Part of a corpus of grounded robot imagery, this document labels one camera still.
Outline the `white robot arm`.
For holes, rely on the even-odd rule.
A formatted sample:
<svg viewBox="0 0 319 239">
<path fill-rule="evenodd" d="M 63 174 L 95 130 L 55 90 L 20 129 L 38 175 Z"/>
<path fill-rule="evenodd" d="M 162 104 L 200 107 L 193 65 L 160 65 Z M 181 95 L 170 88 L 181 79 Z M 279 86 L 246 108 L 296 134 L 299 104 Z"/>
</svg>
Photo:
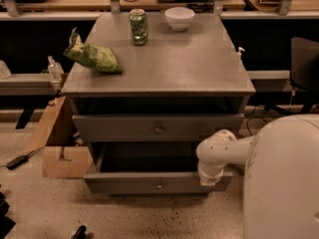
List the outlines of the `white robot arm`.
<svg viewBox="0 0 319 239">
<path fill-rule="evenodd" d="M 222 129 L 196 148 L 204 186 L 243 164 L 244 239 L 319 239 L 319 116 L 275 119 L 238 139 Z"/>
</svg>

